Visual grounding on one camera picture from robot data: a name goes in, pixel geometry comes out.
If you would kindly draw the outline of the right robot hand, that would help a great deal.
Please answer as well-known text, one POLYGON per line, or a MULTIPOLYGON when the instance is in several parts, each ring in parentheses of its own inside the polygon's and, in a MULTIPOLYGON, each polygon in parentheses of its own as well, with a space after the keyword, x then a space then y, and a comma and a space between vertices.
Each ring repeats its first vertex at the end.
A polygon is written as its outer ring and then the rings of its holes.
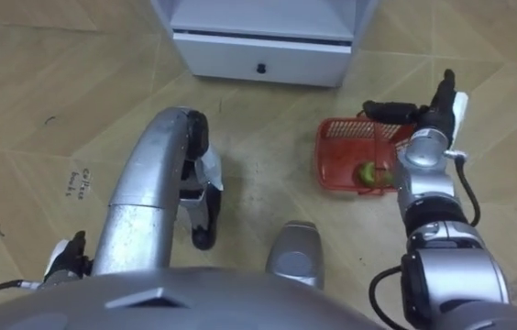
POLYGON ((468 94, 456 88, 455 72, 446 69, 430 104, 367 100, 362 104, 361 112, 368 119, 381 124, 413 125, 415 130, 435 129, 446 137, 450 148, 464 121, 468 103, 468 94))

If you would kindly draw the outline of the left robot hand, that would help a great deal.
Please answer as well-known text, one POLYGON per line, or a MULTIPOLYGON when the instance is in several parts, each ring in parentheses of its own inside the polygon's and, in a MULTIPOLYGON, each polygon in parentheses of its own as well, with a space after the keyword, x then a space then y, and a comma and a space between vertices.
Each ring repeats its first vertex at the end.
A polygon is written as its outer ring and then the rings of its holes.
POLYGON ((76 232, 71 240, 60 241, 51 252, 43 280, 46 281, 58 271, 69 271, 80 279, 90 276, 94 261, 84 254, 85 246, 84 230, 76 232))

